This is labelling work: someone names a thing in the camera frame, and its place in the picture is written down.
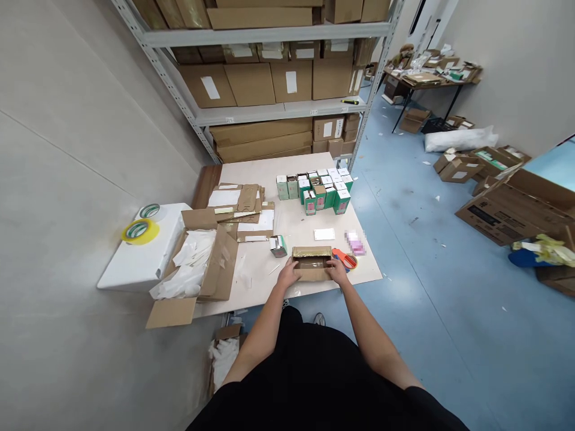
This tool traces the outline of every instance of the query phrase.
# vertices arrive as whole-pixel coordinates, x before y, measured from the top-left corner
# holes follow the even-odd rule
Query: white plastic wrap
[[[499,135],[493,134],[493,126],[484,129],[428,133],[425,135],[425,152],[444,152],[449,148],[464,151],[481,147],[495,147],[498,140]]]

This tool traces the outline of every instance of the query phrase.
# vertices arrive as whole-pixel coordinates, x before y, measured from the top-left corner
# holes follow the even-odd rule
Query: open cardboard box
[[[234,279],[238,243],[228,235],[226,228],[217,224],[212,208],[182,211],[185,229],[175,245],[165,274],[176,270],[173,258],[180,251],[188,230],[216,229],[216,240],[208,260],[199,296],[197,298],[161,299],[154,303],[146,329],[190,324],[197,301],[227,301]]]

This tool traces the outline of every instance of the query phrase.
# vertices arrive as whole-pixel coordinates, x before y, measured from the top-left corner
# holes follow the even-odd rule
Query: packing tape roll
[[[149,218],[133,221],[122,232],[122,241],[128,244],[144,245],[153,240],[160,233],[160,227]]]
[[[147,218],[157,223],[160,220],[162,220],[166,216],[166,214],[168,214],[168,210],[162,205],[150,204],[142,208],[138,215],[140,216],[140,218]]]

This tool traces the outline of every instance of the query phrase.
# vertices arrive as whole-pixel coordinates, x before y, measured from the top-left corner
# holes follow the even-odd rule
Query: epoxy floor
[[[399,113],[376,97],[352,172],[353,206],[386,274],[359,294],[427,390],[471,430],[575,429],[575,301],[454,216],[475,181],[442,182],[423,163],[439,155],[424,152],[423,135],[391,134]],[[355,340],[339,290],[290,304],[307,321],[321,311]],[[246,330],[260,310],[241,315]]]

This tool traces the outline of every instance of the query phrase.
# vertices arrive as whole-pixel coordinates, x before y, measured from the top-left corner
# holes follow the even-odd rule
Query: shelf
[[[198,126],[218,126],[225,124],[251,123],[288,118],[325,116],[342,113],[363,112],[367,105],[359,97],[346,97],[357,100],[359,105],[349,105],[341,102],[342,98],[326,99],[310,102],[288,102],[275,105],[260,105],[255,107],[230,107],[198,109],[196,122]]]
[[[321,39],[385,37],[388,22],[357,24],[322,24],[307,27],[280,27],[242,30],[161,30],[147,31],[142,42],[152,48],[195,45],[221,45],[253,42],[289,42]]]

